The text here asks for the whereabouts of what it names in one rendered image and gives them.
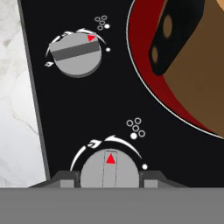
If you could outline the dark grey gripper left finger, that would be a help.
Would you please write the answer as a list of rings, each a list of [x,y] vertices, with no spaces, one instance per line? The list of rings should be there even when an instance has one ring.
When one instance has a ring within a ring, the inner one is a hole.
[[[32,185],[31,188],[78,188],[80,186],[79,171],[58,171],[51,179]]]

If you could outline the grey stove knob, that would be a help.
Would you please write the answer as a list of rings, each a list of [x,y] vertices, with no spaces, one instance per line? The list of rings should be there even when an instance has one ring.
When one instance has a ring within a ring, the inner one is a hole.
[[[68,76],[92,74],[102,60],[102,49],[95,33],[75,32],[49,45],[57,68]]]
[[[139,172],[126,153],[106,149],[94,153],[80,173],[82,188],[138,188]]]

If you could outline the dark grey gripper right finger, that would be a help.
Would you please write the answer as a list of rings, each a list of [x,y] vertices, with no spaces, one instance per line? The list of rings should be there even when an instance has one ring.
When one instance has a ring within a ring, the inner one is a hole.
[[[161,171],[140,171],[140,188],[186,188],[175,181],[169,180]]]

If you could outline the black hob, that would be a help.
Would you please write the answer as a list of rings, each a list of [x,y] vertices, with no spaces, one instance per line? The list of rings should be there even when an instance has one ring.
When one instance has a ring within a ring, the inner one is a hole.
[[[33,98],[45,172],[80,170],[97,139],[113,147],[110,136],[133,144],[122,150],[137,166],[147,165],[188,187],[224,188],[224,140],[197,130],[167,111],[138,78],[126,42],[133,0],[18,0],[22,16]],[[106,16],[101,64],[84,78],[56,66],[49,43],[65,31],[96,30]]]

